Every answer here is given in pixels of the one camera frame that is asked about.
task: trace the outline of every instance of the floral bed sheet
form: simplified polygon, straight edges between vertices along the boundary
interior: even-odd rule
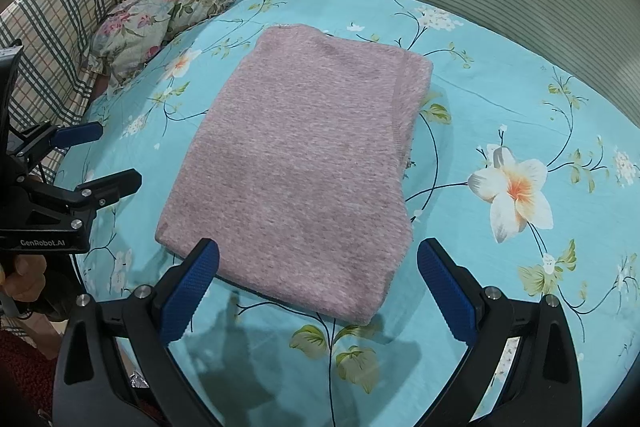
[[[143,185],[98,213],[91,252],[79,259],[89,291],[126,297],[179,262],[154,231],[190,140],[260,32],[292,23],[434,62],[402,184],[414,243],[368,327],[214,281],[170,346],[196,391],[233,427],[413,426],[466,347],[415,264],[419,242],[436,237],[481,285],[516,299],[561,299],[586,425],[640,346],[640,131],[545,59],[413,0],[238,0],[96,100],[86,119],[102,122],[104,136],[71,149],[56,183],[136,168]],[[505,347],[477,415],[490,410],[516,346]]]

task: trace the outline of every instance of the plaid curtain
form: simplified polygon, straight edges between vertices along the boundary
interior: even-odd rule
[[[0,14],[0,46],[22,39],[24,56],[10,101],[13,124],[78,123],[93,87],[78,76],[82,52],[108,10],[122,0],[15,0]],[[63,151],[43,162],[49,180]]]

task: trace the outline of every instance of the blue textured pad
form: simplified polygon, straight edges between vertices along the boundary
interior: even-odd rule
[[[218,271],[219,264],[218,245],[209,241],[162,308],[159,335],[165,346],[180,339],[187,329],[191,317]]]
[[[418,247],[418,270],[453,336],[472,346],[478,336],[476,312],[455,277],[427,241],[422,241]]]
[[[73,127],[58,129],[50,138],[52,147],[66,149],[81,143],[95,142],[102,136],[102,126],[98,122],[90,122]]]

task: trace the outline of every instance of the silver bolt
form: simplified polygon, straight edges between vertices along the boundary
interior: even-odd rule
[[[552,308],[558,308],[558,306],[560,305],[558,297],[556,297],[555,295],[551,295],[551,293],[549,293],[549,295],[545,295],[545,302]]]
[[[87,304],[89,304],[91,302],[91,295],[88,295],[86,293],[83,293],[82,295],[79,295],[76,298],[76,304],[78,306],[80,306],[81,308],[84,308],[85,306],[87,306]]]
[[[135,295],[138,299],[144,299],[151,295],[151,286],[148,284],[143,284],[142,286],[138,286],[135,290],[133,290],[133,295]]]
[[[497,301],[500,297],[502,297],[502,292],[495,286],[487,286],[484,289],[484,294],[492,301]]]

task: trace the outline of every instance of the person's finger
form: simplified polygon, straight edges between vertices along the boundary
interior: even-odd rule
[[[47,269],[47,260],[43,255],[18,255],[14,260],[14,266],[20,275],[37,275]]]
[[[24,290],[22,293],[14,295],[14,299],[21,302],[33,302],[38,300],[38,297],[40,297],[40,293],[42,293],[42,290],[44,288],[45,282],[46,280],[42,273],[36,275],[31,286]]]

